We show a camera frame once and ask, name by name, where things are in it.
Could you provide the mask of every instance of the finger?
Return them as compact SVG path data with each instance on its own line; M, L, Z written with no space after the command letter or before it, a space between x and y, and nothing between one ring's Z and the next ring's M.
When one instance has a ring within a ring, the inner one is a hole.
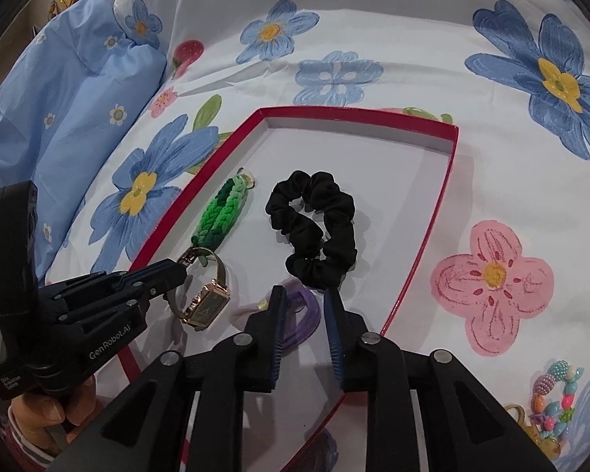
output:
M21 427L19 423L17 423L19 427L20 433L22 436L26 438L30 443L34 446L46 451L48 454L52 456L56 456L59 454L60 449L57 443L53 440L50 433L43 428L38 429L29 429L27 427Z
M23 394L11 401L11 411L21 429L37 430L63 422L60 403L50 396Z
M73 392L68 405L65 407L65 415L74 426L80 426L95 408L96 379L90 376L85 380L85 383Z
M96 406L94 407L94 411L90 413L79 426L77 426L75 429L70 431L70 433L68 433L65 436L65 439L68 441L69 444L71 444L72 441L80 435L83 429L85 429L85 427L88 424L90 424L90 422L92 422L96 418L96 416L98 416L99 413L101 413L103 408L105 408L105 406L99 400L96 400Z

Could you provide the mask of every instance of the green braided keychain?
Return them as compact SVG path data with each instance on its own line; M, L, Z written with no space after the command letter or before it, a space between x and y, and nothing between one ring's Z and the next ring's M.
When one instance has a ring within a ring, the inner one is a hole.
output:
M201 220L190 238L193 247L204 247L212 251L217 249L234 227L245 205L247 190L251 189L253 184L253 176L242 169L225 181L201 215ZM208 263L204 256L199 257L199 262L202 266Z

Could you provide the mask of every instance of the watch face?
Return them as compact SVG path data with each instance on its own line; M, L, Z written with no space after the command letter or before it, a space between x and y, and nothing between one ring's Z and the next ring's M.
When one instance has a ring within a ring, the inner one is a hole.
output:
M198 330L207 328L230 300L229 296L216 292L211 284L208 284L206 288L201 290L199 295L201 301L190 318L190 324L196 326Z

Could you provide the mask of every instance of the hair tie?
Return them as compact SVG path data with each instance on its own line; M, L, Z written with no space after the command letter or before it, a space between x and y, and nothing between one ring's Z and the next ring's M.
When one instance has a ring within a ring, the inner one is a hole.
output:
M323 223L330 238L323 242L323 231L309 217L299 214L290 202L302 198L315 211L323 212ZM288 234L293 253L286 269L304 285L314 289L336 288L356 262L354 242L354 199L341 192L332 174L317 172L312 177L296 170L286 181L277 183L265 209L271 227ZM325 259L320 259L323 250Z
M321 308L315 295L306 289L297 278L285 280L282 285L286 288L288 299L288 314L283 344L284 354L286 355L315 333L321 321ZM267 309L270 296L271 293L267 293L267 296L258 303L245 305L234 310L230 316L231 324L242 332L250 314ZM304 306L306 307L306 313L297 322L295 313L303 309Z

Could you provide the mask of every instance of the black scrunchie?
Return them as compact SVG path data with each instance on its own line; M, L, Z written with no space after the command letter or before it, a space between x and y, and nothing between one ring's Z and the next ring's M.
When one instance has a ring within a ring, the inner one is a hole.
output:
M323 212L330 239L322 242L323 231L309 217L299 214L290 202L302 198L315 211ZM337 288L341 278L356 262L354 242L354 199L341 192L332 174L317 172L312 177L294 171L271 192L265 209L271 227L289 235L294 252L286 259L291 275L313 289ZM323 247L326 258L319 259Z

